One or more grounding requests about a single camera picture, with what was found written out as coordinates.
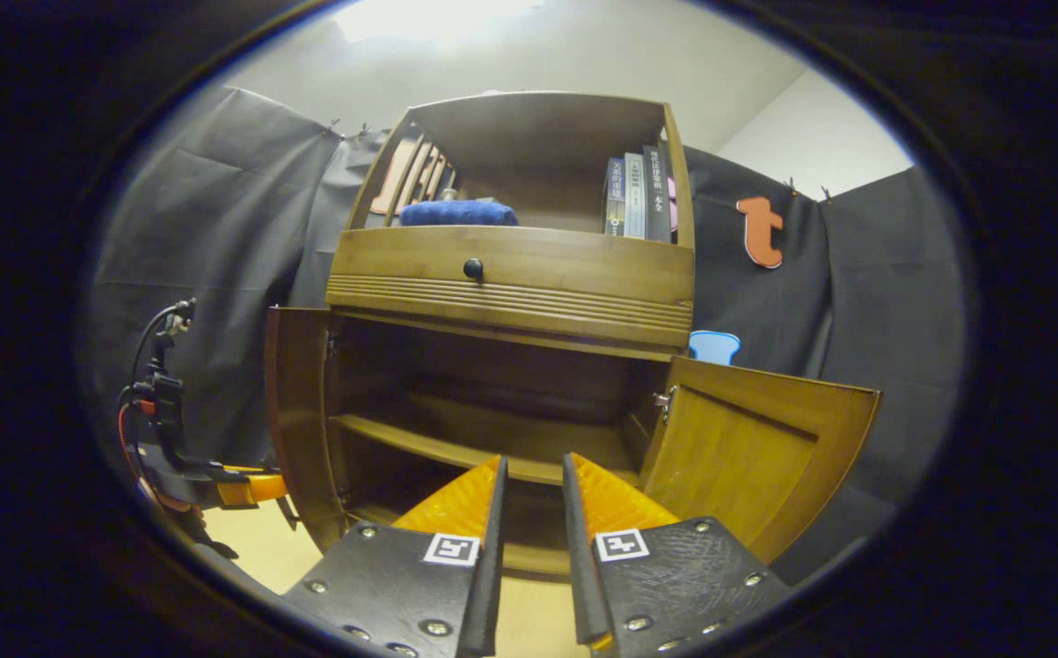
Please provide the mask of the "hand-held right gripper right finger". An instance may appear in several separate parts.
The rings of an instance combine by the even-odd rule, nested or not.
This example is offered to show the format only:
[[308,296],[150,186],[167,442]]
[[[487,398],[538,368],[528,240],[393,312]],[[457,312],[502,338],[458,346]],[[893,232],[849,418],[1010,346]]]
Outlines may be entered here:
[[679,519],[583,455],[563,459],[577,641],[592,658],[709,658],[789,595],[711,516]]

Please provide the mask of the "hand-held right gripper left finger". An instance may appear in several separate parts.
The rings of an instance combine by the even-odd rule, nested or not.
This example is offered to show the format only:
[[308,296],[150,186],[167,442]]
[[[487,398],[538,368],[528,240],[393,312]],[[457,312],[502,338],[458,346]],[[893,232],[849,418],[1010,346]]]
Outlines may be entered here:
[[354,658],[492,658],[507,483],[497,455],[394,524],[358,522],[284,599]]

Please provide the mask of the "wooden cabinet door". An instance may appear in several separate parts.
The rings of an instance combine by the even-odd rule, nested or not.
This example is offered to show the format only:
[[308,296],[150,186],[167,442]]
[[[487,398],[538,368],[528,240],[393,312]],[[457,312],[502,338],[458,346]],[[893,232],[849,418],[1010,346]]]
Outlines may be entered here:
[[267,313],[263,346],[271,441],[292,507],[321,553],[346,529],[327,441],[329,324],[323,309],[274,305]]
[[671,361],[640,488],[681,519],[720,520],[764,563],[809,529],[858,460],[883,392],[801,377]]

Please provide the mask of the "wooden double-door shoe cabinet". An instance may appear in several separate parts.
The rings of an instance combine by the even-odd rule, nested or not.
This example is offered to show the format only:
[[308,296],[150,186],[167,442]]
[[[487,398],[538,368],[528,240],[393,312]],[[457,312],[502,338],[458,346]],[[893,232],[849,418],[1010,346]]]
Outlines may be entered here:
[[[678,129],[661,100],[535,91],[411,107],[373,161],[344,232],[403,229],[401,211],[441,200],[453,187],[459,200],[510,207],[517,229],[606,236],[608,159],[641,154],[643,145],[661,147],[676,182],[686,184]],[[651,396],[691,336],[689,330],[685,347],[674,350],[328,305],[340,349],[325,366],[330,470],[351,520],[386,524],[470,468],[338,429],[330,417],[361,415],[436,433],[466,428],[474,416],[608,426],[640,474],[657,421]],[[561,485],[509,478],[505,569],[566,578]]]

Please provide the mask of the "black backdrop cloth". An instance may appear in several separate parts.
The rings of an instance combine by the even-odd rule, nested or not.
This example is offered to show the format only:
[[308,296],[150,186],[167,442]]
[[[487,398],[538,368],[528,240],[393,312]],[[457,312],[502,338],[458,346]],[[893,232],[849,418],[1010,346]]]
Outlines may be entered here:
[[[338,233],[387,130],[340,136],[278,100],[205,93],[141,150],[107,209],[83,337],[102,428],[129,382],[145,321],[196,297],[174,355],[196,454],[270,453],[264,312],[316,307]],[[734,334],[735,366],[883,392],[846,483],[772,562],[797,583],[874,534],[922,482],[954,413],[970,312],[946,197],[918,168],[829,203],[688,147],[696,261],[693,329]]]

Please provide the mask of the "wooden drawer with grooves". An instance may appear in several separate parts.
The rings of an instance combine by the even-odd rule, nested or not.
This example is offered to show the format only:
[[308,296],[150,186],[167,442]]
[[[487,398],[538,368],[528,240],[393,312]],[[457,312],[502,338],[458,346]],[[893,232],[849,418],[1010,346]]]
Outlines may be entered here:
[[[462,274],[473,258],[481,281]],[[693,250],[578,230],[346,230],[325,300],[679,350],[691,332]]]

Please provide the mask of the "blue folded towel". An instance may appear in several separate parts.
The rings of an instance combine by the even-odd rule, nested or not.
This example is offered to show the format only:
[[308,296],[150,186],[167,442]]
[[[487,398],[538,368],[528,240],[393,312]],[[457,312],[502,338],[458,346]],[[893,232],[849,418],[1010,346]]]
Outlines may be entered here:
[[404,229],[419,226],[495,226],[516,229],[518,220],[510,207],[482,200],[424,201],[405,207],[399,214]]

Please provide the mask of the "grey spine book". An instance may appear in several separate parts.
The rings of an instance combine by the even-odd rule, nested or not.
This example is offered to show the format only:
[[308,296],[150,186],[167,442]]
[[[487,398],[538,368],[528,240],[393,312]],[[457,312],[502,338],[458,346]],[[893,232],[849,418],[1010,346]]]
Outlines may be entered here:
[[647,237],[646,190],[643,183],[643,158],[637,153],[625,153],[625,236],[645,240]]

